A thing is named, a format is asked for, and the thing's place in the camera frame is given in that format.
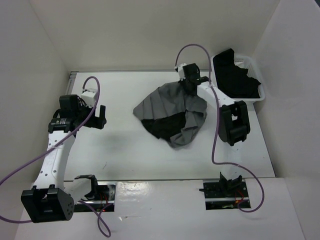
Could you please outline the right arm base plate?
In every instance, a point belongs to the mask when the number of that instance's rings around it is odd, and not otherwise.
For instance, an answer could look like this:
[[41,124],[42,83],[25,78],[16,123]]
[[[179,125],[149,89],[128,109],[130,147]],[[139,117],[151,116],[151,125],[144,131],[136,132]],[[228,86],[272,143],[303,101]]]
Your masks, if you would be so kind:
[[231,190],[223,191],[219,181],[204,180],[203,186],[199,189],[204,194],[206,210],[232,210],[250,209],[250,199],[245,181]]

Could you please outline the black skirt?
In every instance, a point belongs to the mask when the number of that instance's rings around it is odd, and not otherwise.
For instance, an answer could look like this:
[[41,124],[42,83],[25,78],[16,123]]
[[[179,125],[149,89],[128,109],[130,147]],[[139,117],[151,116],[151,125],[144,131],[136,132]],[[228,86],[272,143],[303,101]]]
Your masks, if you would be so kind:
[[213,57],[217,87],[233,99],[259,98],[261,83],[248,76],[248,69],[236,66],[234,56],[234,50],[229,48]]

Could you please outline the white plastic basket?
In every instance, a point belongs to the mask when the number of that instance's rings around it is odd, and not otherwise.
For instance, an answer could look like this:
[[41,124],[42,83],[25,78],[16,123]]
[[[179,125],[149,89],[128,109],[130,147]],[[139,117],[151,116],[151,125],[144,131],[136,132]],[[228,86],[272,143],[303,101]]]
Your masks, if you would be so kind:
[[[211,64],[215,74],[215,69],[213,65],[214,57],[215,56],[211,58]],[[251,78],[257,79],[261,83],[261,85],[258,86],[259,98],[232,98],[232,99],[237,101],[245,101],[245,102],[253,102],[253,103],[263,101],[266,97],[264,87],[263,87],[263,78],[254,60],[249,56],[244,56],[244,55],[239,55],[234,53],[234,64],[240,68],[247,69],[248,70],[247,75]]]

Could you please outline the grey pleated skirt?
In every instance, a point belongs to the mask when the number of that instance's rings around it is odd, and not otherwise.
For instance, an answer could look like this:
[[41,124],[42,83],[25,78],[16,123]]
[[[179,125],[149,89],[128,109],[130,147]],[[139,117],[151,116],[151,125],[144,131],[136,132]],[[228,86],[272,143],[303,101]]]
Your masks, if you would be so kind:
[[187,94],[178,82],[166,83],[147,95],[133,115],[145,130],[173,149],[189,145],[207,118],[207,102]]

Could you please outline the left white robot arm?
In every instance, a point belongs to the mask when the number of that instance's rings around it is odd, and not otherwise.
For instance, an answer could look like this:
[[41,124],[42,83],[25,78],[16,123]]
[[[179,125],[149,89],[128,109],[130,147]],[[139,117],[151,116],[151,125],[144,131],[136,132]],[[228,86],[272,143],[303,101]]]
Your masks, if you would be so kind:
[[30,190],[21,194],[21,202],[33,223],[68,221],[75,204],[81,199],[93,200],[100,188],[93,174],[75,177],[71,186],[64,187],[64,176],[71,148],[79,126],[103,129],[106,107],[100,106],[96,116],[98,93],[84,90],[81,95],[59,98],[60,108],[48,124],[48,150],[40,173]]

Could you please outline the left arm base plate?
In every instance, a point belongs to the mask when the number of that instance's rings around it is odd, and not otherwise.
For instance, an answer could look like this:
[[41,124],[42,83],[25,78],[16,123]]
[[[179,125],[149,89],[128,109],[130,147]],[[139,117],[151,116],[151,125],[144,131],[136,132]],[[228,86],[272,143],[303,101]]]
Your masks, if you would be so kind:
[[90,205],[98,213],[114,212],[116,185],[116,182],[98,181],[96,186],[96,194],[89,198],[83,196],[80,198],[80,200]]

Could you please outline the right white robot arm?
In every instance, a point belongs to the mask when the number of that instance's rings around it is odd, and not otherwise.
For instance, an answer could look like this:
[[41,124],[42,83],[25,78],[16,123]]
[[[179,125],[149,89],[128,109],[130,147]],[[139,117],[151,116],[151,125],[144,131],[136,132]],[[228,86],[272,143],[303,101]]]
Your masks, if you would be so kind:
[[[182,63],[175,70],[186,93],[205,100],[217,112],[211,161],[217,166],[224,165],[219,174],[218,189],[223,196],[229,197],[240,187],[243,179],[237,167],[241,163],[242,142],[247,139],[251,130],[247,105],[244,101],[236,101],[223,93],[211,81],[211,77],[215,76],[213,71],[208,77],[201,77],[200,69],[194,63]],[[218,139],[224,143],[223,155],[226,160],[215,160]]]

